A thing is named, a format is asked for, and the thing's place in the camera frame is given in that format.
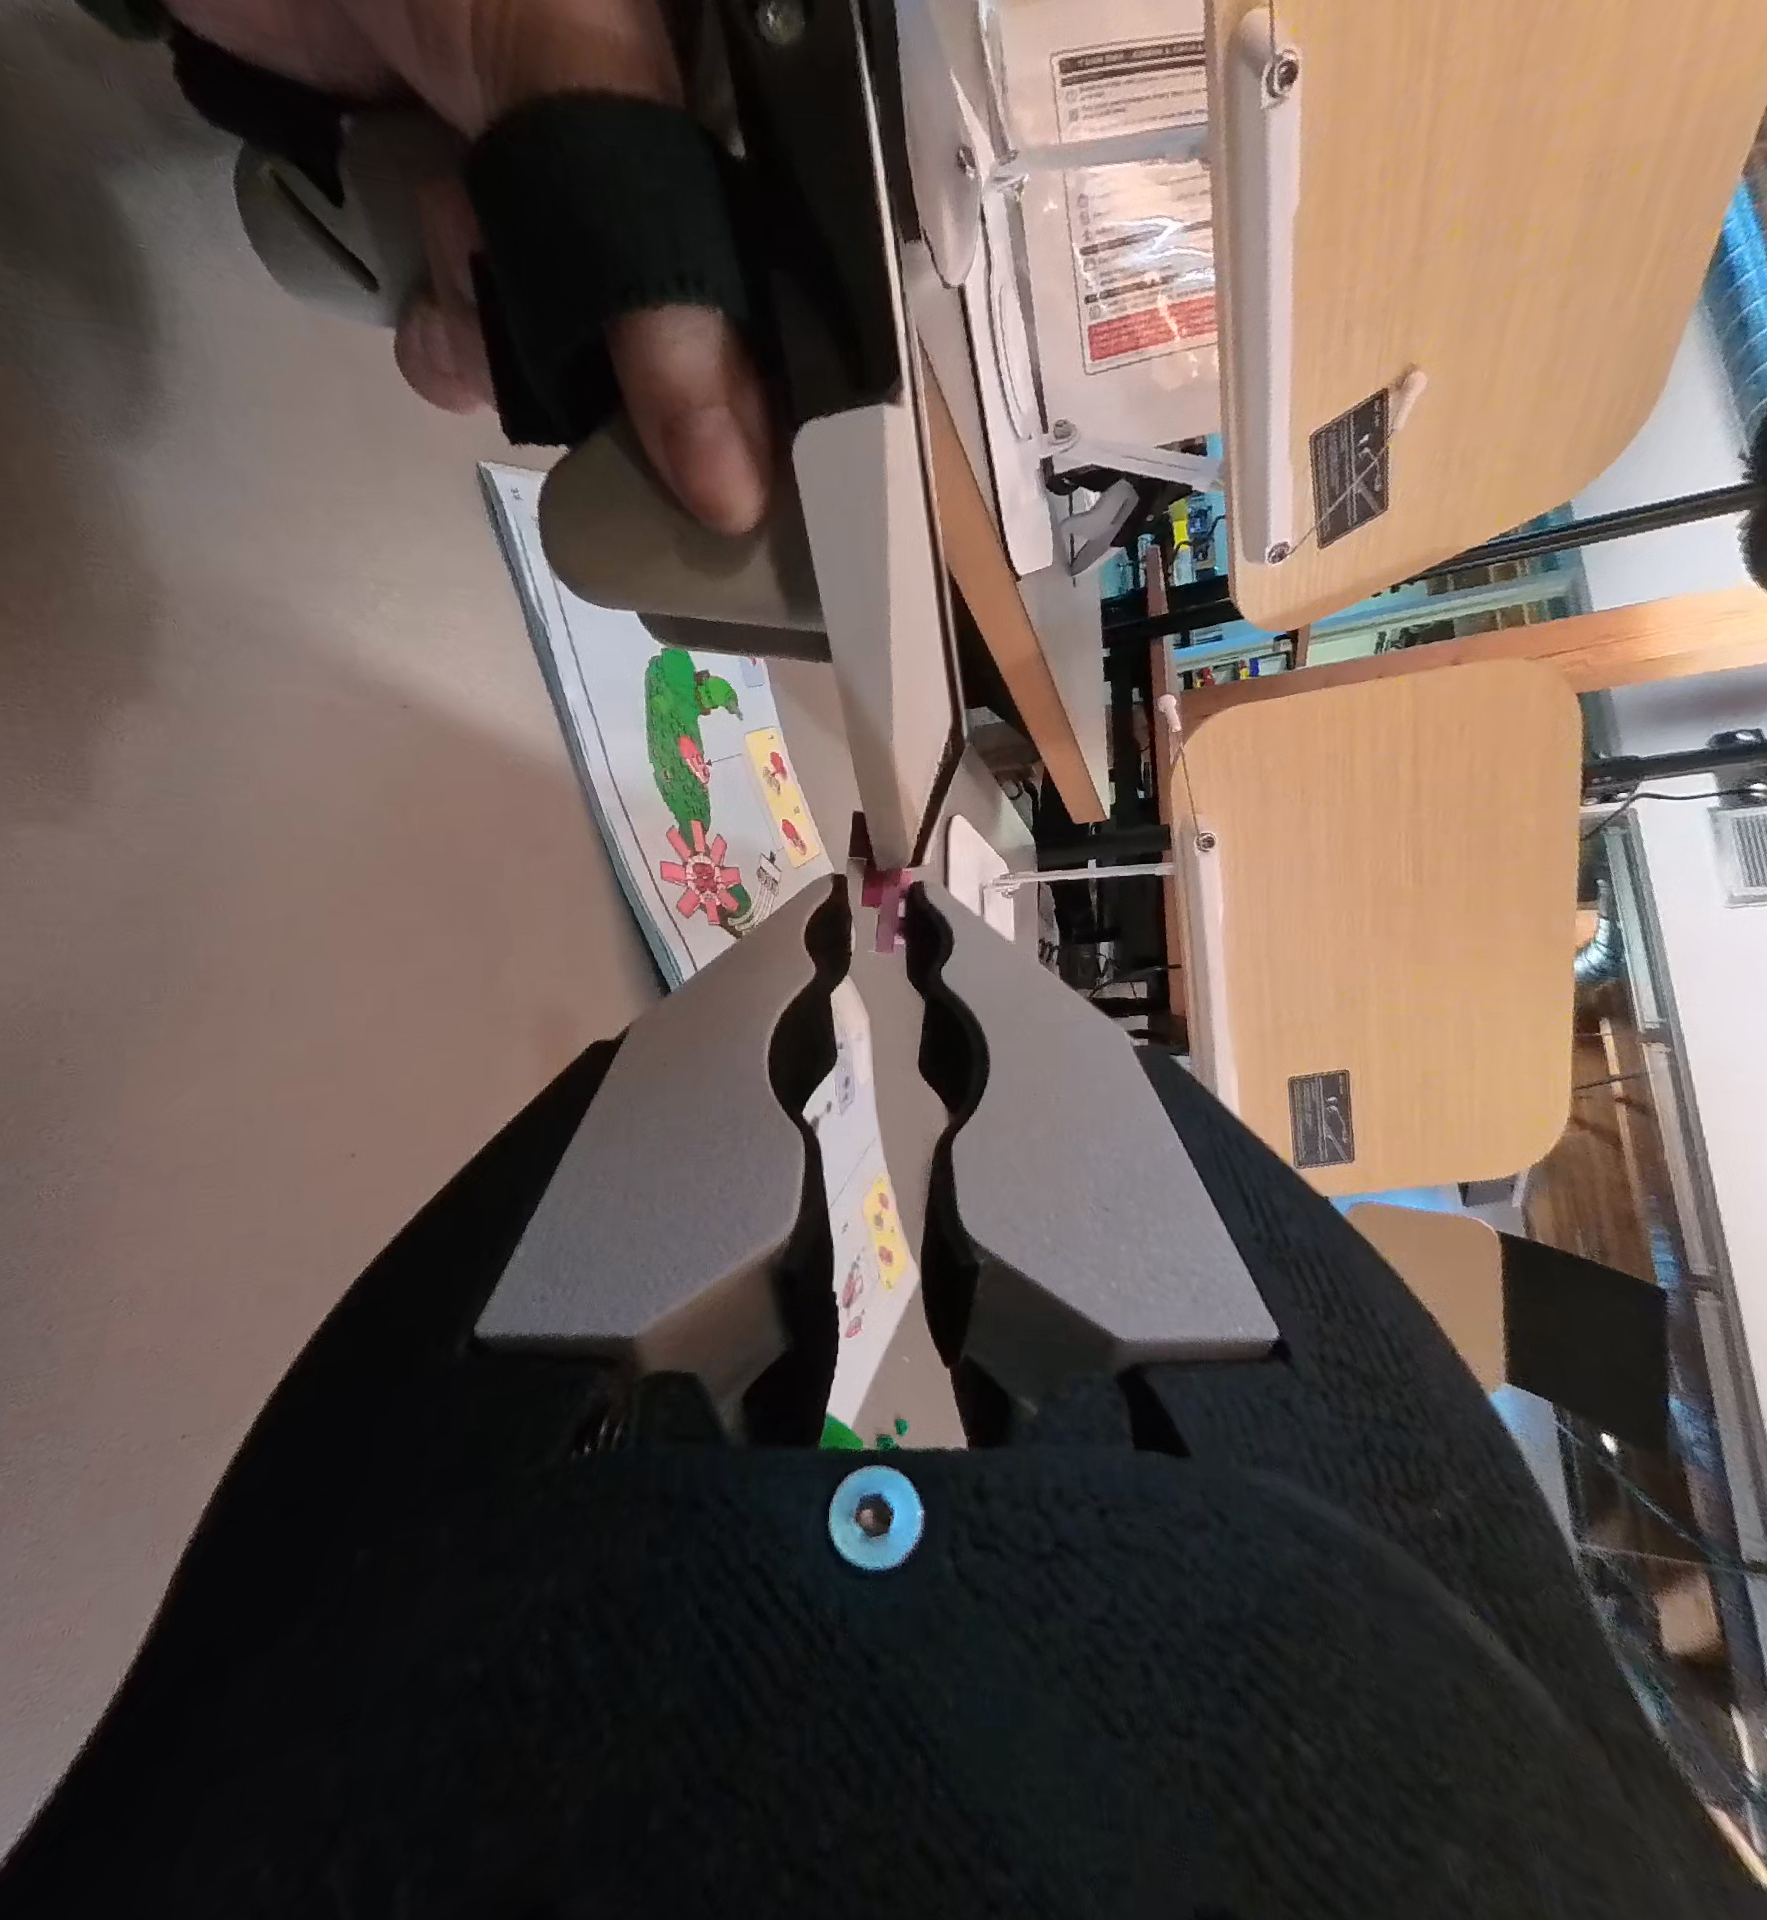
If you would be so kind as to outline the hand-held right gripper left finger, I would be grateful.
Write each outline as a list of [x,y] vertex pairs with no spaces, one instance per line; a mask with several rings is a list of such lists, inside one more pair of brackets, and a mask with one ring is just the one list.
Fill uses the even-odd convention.
[[848,882],[811,883],[631,1021],[476,1320],[490,1347],[694,1377],[751,1443],[817,1448],[837,1260],[807,1117],[837,1067]]

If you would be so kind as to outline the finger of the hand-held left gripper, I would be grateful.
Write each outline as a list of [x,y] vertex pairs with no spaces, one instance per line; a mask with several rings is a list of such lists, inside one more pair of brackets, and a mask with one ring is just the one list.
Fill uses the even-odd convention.
[[795,467],[872,858],[916,866],[957,776],[965,721],[914,397],[802,424]]

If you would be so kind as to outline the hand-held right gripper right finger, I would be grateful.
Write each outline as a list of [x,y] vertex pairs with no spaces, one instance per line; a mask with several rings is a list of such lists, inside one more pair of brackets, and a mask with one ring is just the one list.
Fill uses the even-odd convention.
[[967,1446],[1277,1323],[1140,1050],[942,888],[905,898],[919,1076],[940,1102],[919,1254]]

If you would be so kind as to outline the lego instruction booklet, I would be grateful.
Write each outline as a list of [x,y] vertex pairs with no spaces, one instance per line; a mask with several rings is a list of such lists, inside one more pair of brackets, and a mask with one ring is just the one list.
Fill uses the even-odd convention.
[[[541,557],[539,473],[479,467],[535,659],[611,868],[668,989],[841,875],[855,778],[827,666],[705,653],[583,603]],[[831,1000],[837,1067],[807,1117],[822,1144],[837,1249],[839,1361],[827,1412],[902,1414],[909,1448],[964,1438],[922,1318],[913,1220],[888,1159],[909,1119],[899,1068],[878,1067],[878,1018],[896,983],[851,966]]]

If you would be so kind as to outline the person's left hand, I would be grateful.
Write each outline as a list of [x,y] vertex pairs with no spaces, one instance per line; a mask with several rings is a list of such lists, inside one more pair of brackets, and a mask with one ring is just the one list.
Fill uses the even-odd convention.
[[624,409],[667,488],[723,533],[766,514],[775,453],[729,232],[725,161],[684,107],[659,4],[150,4],[212,124],[340,174],[353,107],[461,135],[428,179],[428,279],[395,329],[408,385],[562,446]]

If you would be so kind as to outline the wood edged desk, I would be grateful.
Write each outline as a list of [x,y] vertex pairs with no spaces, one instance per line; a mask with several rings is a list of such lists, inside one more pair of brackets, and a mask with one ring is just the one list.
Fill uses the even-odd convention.
[[1109,816],[1108,753],[1089,757],[1086,750],[1065,682],[1024,601],[1023,580],[1009,559],[965,437],[924,348],[919,350],[919,372],[928,491],[947,569],[1068,816],[1077,827],[1094,828]]

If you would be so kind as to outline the clear plastic bag printed label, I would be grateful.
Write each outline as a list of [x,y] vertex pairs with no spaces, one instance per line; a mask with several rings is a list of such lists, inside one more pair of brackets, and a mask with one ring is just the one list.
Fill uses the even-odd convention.
[[1071,169],[1065,216],[1088,375],[1217,345],[1208,161]]
[[1062,145],[1208,124],[1208,41],[1181,35],[1051,54]]

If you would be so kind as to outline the wooden top book stand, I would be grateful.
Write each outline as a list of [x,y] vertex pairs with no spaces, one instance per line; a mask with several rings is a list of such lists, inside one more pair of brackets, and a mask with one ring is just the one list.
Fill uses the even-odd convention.
[[1583,715],[1530,659],[1149,722],[1203,1167],[1323,1196],[1495,1181],[1574,1097]]

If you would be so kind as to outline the black panel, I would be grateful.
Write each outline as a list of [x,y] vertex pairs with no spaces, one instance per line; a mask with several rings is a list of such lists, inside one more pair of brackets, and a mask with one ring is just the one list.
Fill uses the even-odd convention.
[[1664,1287],[1533,1237],[1502,1233],[1498,1384],[1621,1443],[1670,1452]]

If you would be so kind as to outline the upper wooden chair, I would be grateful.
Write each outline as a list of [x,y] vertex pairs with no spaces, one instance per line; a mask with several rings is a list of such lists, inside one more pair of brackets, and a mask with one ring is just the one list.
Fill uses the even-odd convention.
[[[1767,107],[1767,4],[896,4],[919,217],[964,293],[1018,574],[1046,482],[1227,497],[1304,626],[1568,503],[1664,388]],[[1051,54],[1205,35],[1208,124],[1062,145]],[[1088,375],[1065,172],[1209,164],[1217,345]]]

